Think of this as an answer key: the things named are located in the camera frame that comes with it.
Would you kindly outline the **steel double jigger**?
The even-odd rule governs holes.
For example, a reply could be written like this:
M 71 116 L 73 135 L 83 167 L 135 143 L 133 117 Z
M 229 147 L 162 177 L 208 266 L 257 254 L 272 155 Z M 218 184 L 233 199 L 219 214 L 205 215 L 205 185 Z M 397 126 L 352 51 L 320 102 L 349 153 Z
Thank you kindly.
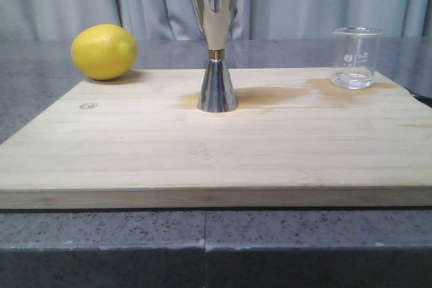
M 192 0 L 192 3 L 209 54 L 197 107 L 208 113 L 233 111 L 238 103 L 225 64 L 225 46 L 237 13 L 237 0 Z

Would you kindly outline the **clear glass beaker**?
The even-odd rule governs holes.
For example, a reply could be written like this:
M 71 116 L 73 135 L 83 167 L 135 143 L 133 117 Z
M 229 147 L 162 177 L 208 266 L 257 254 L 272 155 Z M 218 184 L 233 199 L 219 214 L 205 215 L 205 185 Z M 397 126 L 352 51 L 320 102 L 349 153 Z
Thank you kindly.
M 347 26 L 335 30 L 332 34 L 335 49 L 331 82 L 351 90 L 370 87 L 383 32 L 376 28 Z

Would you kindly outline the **wooden cutting board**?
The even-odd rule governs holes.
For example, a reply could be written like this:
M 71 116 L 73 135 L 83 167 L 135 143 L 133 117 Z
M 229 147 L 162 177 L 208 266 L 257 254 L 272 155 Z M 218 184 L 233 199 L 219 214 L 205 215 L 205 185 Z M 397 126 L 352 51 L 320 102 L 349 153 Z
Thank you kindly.
M 199 69 L 84 80 L 1 145 L 1 207 L 428 206 L 431 110 L 381 74 L 233 69 L 205 113 Z

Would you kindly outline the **yellow lemon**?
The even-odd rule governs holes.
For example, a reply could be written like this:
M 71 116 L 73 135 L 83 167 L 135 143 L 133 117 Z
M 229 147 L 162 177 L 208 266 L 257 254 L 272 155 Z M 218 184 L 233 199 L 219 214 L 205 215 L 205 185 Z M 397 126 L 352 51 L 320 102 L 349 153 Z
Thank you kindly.
M 124 75 L 135 64 L 138 45 L 124 28 L 100 24 L 81 32 L 71 46 L 75 66 L 94 80 L 111 80 Z

